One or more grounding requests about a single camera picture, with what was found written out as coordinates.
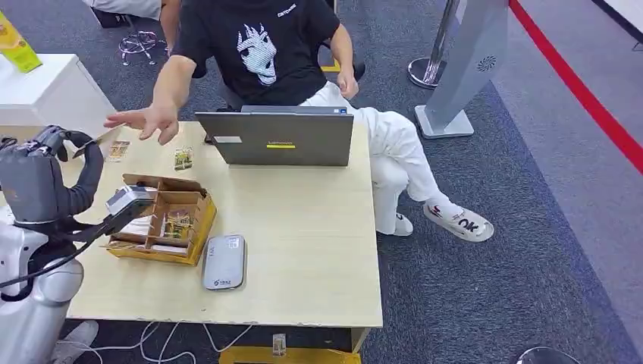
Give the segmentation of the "person's right hand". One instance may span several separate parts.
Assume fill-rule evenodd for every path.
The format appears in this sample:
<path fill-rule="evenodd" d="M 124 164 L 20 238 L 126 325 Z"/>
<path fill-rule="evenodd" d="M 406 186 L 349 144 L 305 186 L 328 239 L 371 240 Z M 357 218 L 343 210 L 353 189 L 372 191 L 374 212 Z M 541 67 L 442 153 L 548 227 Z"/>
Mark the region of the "person's right hand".
<path fill-rule="evenodd" d="M 162 146 L 169 143 L 180 129 L 176 108 L 154 105 L 109 115 L 103 126 L 107 128 L 125 126 L 138 130 L 140 140 L 147 140 L 158 131 L 157 141 Z"/>

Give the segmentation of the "person's left hand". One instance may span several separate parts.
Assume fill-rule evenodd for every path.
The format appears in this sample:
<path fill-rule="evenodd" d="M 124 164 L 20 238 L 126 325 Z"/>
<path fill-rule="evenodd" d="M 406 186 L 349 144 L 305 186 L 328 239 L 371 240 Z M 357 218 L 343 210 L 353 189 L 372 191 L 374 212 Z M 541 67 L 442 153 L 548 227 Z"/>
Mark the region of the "person's left hand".
<path fill-rule="evenodd" d="M 359 84 L 352 68 L 342 69 L 337 74 L 337 85 L 345 99 L 352 99 L 359 92 Z"/>

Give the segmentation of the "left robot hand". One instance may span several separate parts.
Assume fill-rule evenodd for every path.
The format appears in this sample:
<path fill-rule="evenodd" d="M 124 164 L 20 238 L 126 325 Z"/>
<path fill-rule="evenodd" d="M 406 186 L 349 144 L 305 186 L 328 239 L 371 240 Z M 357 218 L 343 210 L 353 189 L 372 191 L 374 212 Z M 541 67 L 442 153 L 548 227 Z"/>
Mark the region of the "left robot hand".
<path fill-rule="evenodd" d="M 66 187 L 59 162 L 67 161 L 64 141 L 85 156 L 76 184 Z M 104 158 L 89 135 L 49 125 L 34 138 L 1 148 L 1 189 L 19 223 L 44 224 L 86 211 L 94 201 Z"/>

